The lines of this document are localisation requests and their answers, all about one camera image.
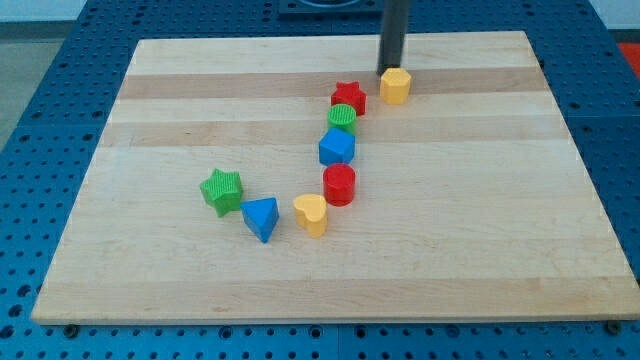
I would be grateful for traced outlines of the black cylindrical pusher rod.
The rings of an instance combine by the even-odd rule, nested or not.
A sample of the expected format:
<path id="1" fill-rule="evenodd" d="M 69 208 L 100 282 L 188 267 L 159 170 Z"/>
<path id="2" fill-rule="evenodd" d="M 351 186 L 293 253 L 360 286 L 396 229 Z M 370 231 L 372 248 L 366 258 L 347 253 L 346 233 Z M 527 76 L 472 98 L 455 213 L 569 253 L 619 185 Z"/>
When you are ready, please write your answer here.
<path id="1" fill-rule="evenodd" d="M 385 0 L 378 49 L 376 74 L 401 66 L 408 28 L 410 0 Z"/>

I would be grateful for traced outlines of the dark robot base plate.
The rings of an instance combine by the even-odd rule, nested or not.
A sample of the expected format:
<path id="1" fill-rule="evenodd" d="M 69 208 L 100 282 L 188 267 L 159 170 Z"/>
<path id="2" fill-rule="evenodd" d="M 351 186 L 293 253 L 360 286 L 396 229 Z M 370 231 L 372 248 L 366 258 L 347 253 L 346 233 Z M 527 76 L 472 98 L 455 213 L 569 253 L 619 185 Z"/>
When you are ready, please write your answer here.
<path id="1" fill-rule="evenodd" d="M 280 17 L 379 15 L 384 8 L 381 0 L 277 0 Z"/>

